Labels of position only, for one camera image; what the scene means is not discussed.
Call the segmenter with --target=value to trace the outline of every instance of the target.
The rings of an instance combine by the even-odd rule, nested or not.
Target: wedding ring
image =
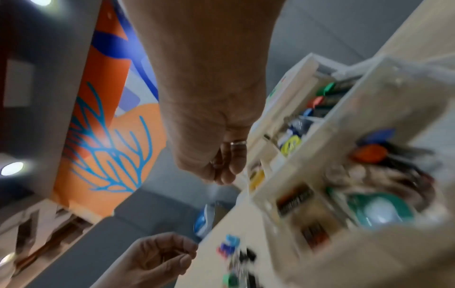
[[[237,145],[246,145],[246,141],[231,142],[231,146],[237,146]]]

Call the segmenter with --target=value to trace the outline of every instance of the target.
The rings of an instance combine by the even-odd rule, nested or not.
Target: table surface
[[[404,60],[419,61],[455,52],[454,0],[425,0],[379,50]],[[267,287],[287,287],[275,276],[267,247],[262,216],[249,200],[234,207],[200,244],[198,256],[176,288],[221,287],[227,263],[216,253],[226,234],[237,235],[253,248],[258,259],[255,273]]]

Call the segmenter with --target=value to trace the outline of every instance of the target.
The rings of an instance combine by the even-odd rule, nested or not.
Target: painted wall
[[[91,222],[111,215],[165,145],[153,69],[120,7],[104,0],[52,199]]]

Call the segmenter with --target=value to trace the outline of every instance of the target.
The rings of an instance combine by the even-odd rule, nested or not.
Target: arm
[[[223,142],[245,140],[264,109],[268,49],[283,3],[123,0],[154,68],[180,168],[220,184],[242,171],[246,147],[231,151]]]

